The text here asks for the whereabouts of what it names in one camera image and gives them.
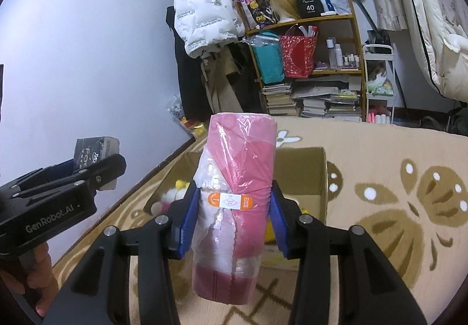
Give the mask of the person's left hand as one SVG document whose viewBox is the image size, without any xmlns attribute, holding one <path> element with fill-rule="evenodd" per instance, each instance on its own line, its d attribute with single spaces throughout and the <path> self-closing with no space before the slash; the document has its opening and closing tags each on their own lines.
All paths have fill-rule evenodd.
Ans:
<svg viewBox="0 0 468 325">
<path fill-rule="evenodd" d="M 35 247 L 32 252 L 34 263 L 28 272 L 26 282 L 29 288 L 40 294 L 35 309 L 38 315 L 45 317 L 51 303 L 59 292 L 59 286 L 52 271 L 48 244 L 43 242 Z"/>
</svg>

